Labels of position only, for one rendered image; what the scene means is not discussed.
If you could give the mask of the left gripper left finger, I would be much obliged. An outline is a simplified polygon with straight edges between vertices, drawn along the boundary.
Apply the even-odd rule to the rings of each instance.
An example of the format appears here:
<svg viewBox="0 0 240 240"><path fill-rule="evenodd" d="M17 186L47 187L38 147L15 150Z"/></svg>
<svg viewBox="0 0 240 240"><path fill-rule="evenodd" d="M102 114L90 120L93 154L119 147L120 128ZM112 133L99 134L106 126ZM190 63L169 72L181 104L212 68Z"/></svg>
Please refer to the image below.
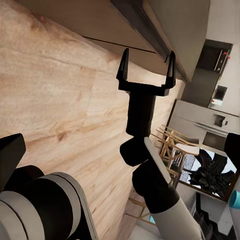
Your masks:
<svg viewBox="0 0 240 240"><path fill-rule="evenodd" d="M25 140L21 133L0 138L0 193L5 189L25 152Z"/></svg>

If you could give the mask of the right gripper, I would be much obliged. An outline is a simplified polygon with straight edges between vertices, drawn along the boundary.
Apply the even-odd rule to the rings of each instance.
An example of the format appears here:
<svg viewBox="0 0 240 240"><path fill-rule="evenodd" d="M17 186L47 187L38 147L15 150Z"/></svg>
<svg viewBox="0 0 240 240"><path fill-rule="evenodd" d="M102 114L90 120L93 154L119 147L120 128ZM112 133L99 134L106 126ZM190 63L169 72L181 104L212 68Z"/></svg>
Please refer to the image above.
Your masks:
<svg viewBox="0 0 240 240"><path fill-rule="evenodd" d="M176 86L176 54L172 50L165 84L161 87L141 83L128 82L129 50L122 56L116 78L118 89L129 93L128 119L151 121L153 119L156 96L168 96L170 89Z"/></svg>

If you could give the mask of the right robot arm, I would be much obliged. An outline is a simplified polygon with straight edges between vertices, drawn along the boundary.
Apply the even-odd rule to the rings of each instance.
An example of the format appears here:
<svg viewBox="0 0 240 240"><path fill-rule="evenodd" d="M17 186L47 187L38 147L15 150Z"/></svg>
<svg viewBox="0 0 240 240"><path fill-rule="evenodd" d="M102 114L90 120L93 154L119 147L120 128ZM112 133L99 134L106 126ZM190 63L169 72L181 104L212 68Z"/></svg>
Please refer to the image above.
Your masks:
<svg viewBox="0 0 240 240"><path fill-rule="evenodd" d="M149 138L156 96L168 96L176 86L176 54L172 50L165 84L161 87L128 82L129 50L122 56L116 78L118 89L129 93L125 132L132 139L120 145L119 153L133 172L134 191L144 197L162 240L203 240L202 231L180 197L156 147Z"/></svg>

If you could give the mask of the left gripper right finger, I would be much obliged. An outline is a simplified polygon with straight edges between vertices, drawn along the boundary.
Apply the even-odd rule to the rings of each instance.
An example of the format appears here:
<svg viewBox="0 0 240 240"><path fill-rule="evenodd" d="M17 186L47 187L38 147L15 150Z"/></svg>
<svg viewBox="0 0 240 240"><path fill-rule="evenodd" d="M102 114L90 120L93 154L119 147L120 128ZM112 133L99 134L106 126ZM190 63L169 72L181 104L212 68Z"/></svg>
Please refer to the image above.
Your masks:
<svg viewBox="0 0 240 240"><path fill-rule="evenodd" d="M240 173L240 135L228 133L224 145L224 151Z"/></svg>

